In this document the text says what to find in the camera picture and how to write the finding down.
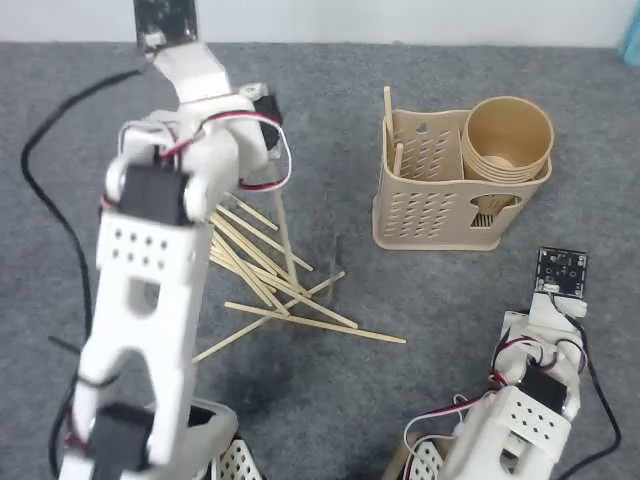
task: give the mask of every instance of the white robotic arm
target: white robotic arm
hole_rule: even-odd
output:
[[[259,121],[268,120],[232,93],[205,45],[166,48],[151,60],[181,104],[125,125],[106,175],[93,330],[71,414],[79,448],[64,457],[64,480],[189,480],[237,429],[227,407],[192,402],[191,356],[213,234],[207,220],[224,192],[267,164]],[[159,289],[155,305],[144,297],[148,285]],[[133,352],[148,367],[153,412],[113,396]],[[204,418],[194,424],[197,414]]]
[[[540,250],[538,281],[528,313],[506,312],[492,359],[495,388],[481,397],[416,417],[405,429],[410,455],[403,480],[547,480],[580,408],[580,373],[588,361],[577,328],[583,317],[586,255]],[[417,421],[468,410],[446,456],[434,437],[409,445]]]

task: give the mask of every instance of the pile of chopsticks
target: pile of chopsticks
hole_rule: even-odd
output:
[[[330,287],[333,283],[345,276],[345,272],[332,275],[312,288],[305,288],[298,281],[296,265],[305,270],[313,271],[313,267],[291,251],[286,217],[282,203],[282,197],[278,190],[273,192],[279,226],[272,223],[267,217],[257,211],[251,205],[229,194],[235,203],[252,218],[274,232],[279,232],[281,242],[258,229],[255,225],[236,215],[232,211],[218,206],[216,213],[211,217],[215,234],[211,243],[210,259],[222,268],[225,268],[239,277],[255,293],[264,304],[263,308],[242,305],[233,302],[225,302],[225,307],[233,310],[241,310],[260,318],[246,327],[238,330],[233,335],[216,343],[211,348],[203,351],[193,358],[197,363],[209,355],[223,349],[239,338],[247,335],[271,319],[278,319],[308,327],[332,330],[334,332],[357,335],[374,340],[392,343],[406,343],[404,338],[392,337],[381,333],[360,330],[358,324],[339,313],[336,313],[313,300],[313,296]],[[270,258],[261,250],[252,239],[259,240],[259,244],[267,245],[271,249],[284,256],[286,268]],[[290,300],[283,303],[278,294],[284,294]],[[306,305],[333,322],[312,320],[291,314],[289,309],[297,304]]]

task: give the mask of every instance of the white wall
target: white wall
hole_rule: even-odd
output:
[[[211,42],[616,46],[638,0],[200,0]],[[133,0],[0,0],[0,40],[132,41]]]

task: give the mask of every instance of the circuit board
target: circuit board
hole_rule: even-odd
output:
[[[138,47],[144,52],[198,39],[195,0],[134,0]]]
[[[542,247],[538,251],[535,291],[582,299],[587,275],[587,254]]]

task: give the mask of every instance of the gray carpet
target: gray carpet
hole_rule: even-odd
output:
[[[345,269],[347,277],[323,302],[363,327],[409,339],[406,346],[383,344],[274,322],[202,363],[197,393],[238,412],[264,473],[273,480],[379,478],[409,418],[447,404],[455,392],[485,388],[503,311],[527,307],[537,248],[551,245],[591,254],[587,328],[625,434],[619,452],[576,478],[637,478],[640,70],[610,50],[221,45],[215,51],[235,84],[266,80],[278,91],[295,153],[284,191],[292,241],[319,270],[304,280]],[[1,478],[47,478],[47,434],[74,358],[46,336],[82,338],[77,266],[60,227],[22,182],[21,143],[63,97],[137,62],[130,45],[0,45]],[[554,175],[495,252],[397,254],[375,246],[370,208],[385,84],[393,85],[397,106],[416,110],[513,94],[550,113]],[[72,219],[90,259],[117,129],[173,105],[170,86],[150,72],[76,108],[34,155],[37,178]],[[94,286],[96,279],[93,272]],[[212,268],[198,350],[253,320],[226,311],[224,299],[252,301],[239,280]],[[123,390],[145,401],[148,389],[139,387],[136,367]],[[612,438],[584,380],[561,467]],[[424,428],[446,430],[453,421]]]

